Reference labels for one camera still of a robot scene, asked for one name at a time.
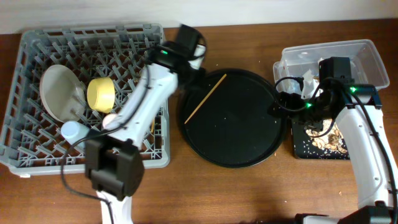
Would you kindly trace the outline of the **wooden chopstick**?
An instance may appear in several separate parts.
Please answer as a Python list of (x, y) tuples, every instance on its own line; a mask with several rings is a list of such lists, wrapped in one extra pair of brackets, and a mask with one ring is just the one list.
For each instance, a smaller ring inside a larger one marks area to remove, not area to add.
[(201, 102), (198, 104), (198, 106), (193, 110), (193, 112), (190, 114), (190, 116), (184, 121), (184, 124), (187, 124), (192, 117), (195, 115), (195, 113), (202, 107), (202, 105), (205, 103), (205, 101), (210, 97), (210, 95), (217, 89), (217, 87), (221, 84), (221, 82), (227, 77), (227, 74), (225, 73), (219, 80), (218, 82), (214, 85), (214, 87), (207, 93), (207, 95), (204, 97), (204, 99), (201, 100)]
[(155, 133), (155, 119), (152, 120), (152, 124), (150, 126), (150, 132), (151, 134)]

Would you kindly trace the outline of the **food scraps pile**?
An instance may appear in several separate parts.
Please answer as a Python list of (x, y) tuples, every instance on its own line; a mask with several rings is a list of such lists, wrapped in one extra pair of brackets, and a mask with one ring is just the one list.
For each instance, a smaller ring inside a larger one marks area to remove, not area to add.
[(322, 130), (314, 131), (307, 128), (305, 133), (310, 138), (313, 146), (325, 152), (337, 152), (346, 154), (348, 152), (344, 137), (336, 124), (332, 124), (332, 119), (322, 122)]

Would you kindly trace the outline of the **pink plastic cup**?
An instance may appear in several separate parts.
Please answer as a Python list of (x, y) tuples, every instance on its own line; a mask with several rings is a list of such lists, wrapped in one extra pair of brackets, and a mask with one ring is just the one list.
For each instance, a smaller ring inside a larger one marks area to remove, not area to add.
[(117, 121), (118, 115), (117, 114), (108, 114), (104, 117), (102, 126), (105, 130), (112, 130), (119, 126)]

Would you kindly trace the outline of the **yellow bowl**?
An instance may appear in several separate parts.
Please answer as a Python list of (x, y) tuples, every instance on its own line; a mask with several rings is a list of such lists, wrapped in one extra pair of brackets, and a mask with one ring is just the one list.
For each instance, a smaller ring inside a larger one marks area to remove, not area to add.
[(115, 89), (112, 79), (109, 77), (92, 79), (88, 85), (86, 97), (92, 110), (110, 113), (115, 102)]

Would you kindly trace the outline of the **grey ceramic plate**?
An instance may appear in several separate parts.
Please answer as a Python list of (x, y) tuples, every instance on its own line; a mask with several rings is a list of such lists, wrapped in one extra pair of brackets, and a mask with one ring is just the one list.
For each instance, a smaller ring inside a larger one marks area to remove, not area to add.
[(52, 65), (40, 79), (39, 92), (46, 112), (59, 122), (78, 121), (86, 108), (85, 85), (66, 66)]

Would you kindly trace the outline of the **light blue plastic cup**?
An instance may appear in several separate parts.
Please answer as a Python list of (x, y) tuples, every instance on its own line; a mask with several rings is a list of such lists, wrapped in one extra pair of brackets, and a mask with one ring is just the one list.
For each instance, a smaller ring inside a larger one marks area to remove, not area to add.
[(67, 121), (61, 127), (61, 135), (69, 144), (84, 138), (90, 129), (77, 121)]

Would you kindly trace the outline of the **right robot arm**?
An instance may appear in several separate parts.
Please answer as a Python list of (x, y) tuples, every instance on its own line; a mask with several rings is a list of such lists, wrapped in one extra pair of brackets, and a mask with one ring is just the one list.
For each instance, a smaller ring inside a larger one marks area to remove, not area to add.
[(308, 100), (272, 90), (283, 118), (308, 126), (331, 119), (343, 135), (358, 189), (358, 210), (343, 218), (298, 213), (295, 223), (397, 223), (397, 165), (374, 85), (355, 83), (348, 57), (318, 64), (319, 84)]

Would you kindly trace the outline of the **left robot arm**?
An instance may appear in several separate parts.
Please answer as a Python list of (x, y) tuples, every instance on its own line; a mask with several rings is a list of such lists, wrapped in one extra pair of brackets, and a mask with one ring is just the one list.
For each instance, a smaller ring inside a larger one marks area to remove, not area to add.
[(202, 44), (155, 46), (127, 103), (101, 132), (88, 133), (85, 175), (100, 201), (103, 223), (132, 223), (132, 196), (145, 171), (139, 151), (147, 128), (178, 86), (200, 72), (205, 52)]

